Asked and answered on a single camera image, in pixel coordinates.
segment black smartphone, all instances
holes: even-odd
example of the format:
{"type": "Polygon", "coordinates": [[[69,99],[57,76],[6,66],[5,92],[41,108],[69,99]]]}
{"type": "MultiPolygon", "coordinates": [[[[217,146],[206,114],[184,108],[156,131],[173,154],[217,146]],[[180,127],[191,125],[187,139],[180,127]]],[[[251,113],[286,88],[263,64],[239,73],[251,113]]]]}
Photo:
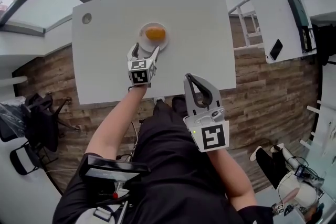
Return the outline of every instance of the black smartphone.
{"type": "Polygon", "coordinates": [[[274,61],[278,58],[279,53],[281,52],[282,48],[283,48],[283,45],[281,41],[278,39],[277,42],[275,42],[272,50],[269,52],[269,55],[274,61]]]}

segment wooden floor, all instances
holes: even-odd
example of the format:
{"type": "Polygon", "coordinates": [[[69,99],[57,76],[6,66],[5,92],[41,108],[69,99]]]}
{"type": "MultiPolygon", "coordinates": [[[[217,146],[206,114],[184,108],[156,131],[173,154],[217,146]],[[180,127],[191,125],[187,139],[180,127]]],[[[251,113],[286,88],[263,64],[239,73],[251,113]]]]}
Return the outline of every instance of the wooden floor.
{"type": "MultiPolygon", "coordinates": [[[[230,18],[230,22],[234,47],[244,46],[238,18],[230,18]]],[[[250,21],[248,29],[252,32],[250,21]]],[[[307,139],[312,129],[314,114],[307,111],[306,106],[316,104],[318,67],[300,59],[267,64],[262,49],[235,54],[235,63],[237,88],[221,91],[226,119],[230,123],[229,152],[245,170],[255,191],[259,191],[270,183],[257,163],[249,161],[249,156],[258,145],[269,149],[272,143],[285,143],[293,154],[303,154],[299,140],[307,139]]],[[[65,137],[59,140],[56,154],[59,160],[47,168],[77,168],[94,131],[115,104],[79,105],[71,46],[44,58],[36,58],[18,69],[15,75],[28,77],[27,82],[18,85],[20,95],[38,92],[44,96],[46,92],[52,92],[55,106],[63,98],[72,97],[72,104],[64,107],[60,118],[71,125],[80,125],[81,131],[70,131],[60,126],[65,137]]],[[[137,128],[139,119],[152,115],[152,110],[152,101],[141,103],[134,117],[137,128]]],[[[134,131],[129,128],[120,153],[133,147],[134,138],[134,131]]],[[[74,171],[51,174],[64,190],[74,171]]]]}

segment plastic bag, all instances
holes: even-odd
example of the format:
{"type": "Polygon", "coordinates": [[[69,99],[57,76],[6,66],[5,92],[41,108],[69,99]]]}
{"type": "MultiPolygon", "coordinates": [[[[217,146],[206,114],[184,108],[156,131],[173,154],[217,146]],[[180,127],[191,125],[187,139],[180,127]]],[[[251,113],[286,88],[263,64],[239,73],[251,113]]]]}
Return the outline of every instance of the plastic bag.
{"type": "Polygon", "coordinates": [[[25,97],[17,97],[13,100],[0,102],[0,124],[6,124],[2,129],[8,130],[9,128],[17,137],[25,137],[26,124],[21,109],[25,101],[25,97]]]}

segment black sleeve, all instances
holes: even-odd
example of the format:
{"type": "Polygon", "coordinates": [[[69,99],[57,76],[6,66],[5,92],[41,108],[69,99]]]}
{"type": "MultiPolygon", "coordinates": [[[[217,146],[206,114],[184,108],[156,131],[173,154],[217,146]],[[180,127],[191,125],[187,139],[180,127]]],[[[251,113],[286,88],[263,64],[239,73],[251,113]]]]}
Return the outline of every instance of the black sleeve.
{"type": "Polygon", "coordinates": [[[52,224],[74,224],[79,216],[90,208],[96,207],[97,193],[92,186],[79,177],[79,170],[87,155],[100,157],[98,154],[87,153],[84,155],[79,167],[59,201],[52,224]]]}
{"type": "Polygon", "coordinates": [[[246,224],[273,224],[272,208],[248,206],[238,211],[246,224]]]}

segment white plate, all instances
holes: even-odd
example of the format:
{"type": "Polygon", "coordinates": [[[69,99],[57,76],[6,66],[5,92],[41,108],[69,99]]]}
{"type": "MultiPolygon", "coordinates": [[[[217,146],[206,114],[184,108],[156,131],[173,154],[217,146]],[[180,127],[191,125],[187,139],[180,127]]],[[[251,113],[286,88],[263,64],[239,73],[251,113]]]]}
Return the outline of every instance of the white plate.
{"type": "Polygon", "coordinates": [[[147,52],[152,52],[157,45],[160,46],[160,50],[163,50],[167,46],[168,42],[169,42],[169,34],[167,29],[162,24],[159,23],[146,24],[141,28],[139,32],[139,45],[143,50],[147,52]],[[163,41],[151,41],[147,38],[146,30],[148,29],[148,27],[151,26],[162,27],[166,31],[166,36],[163,41]]]}

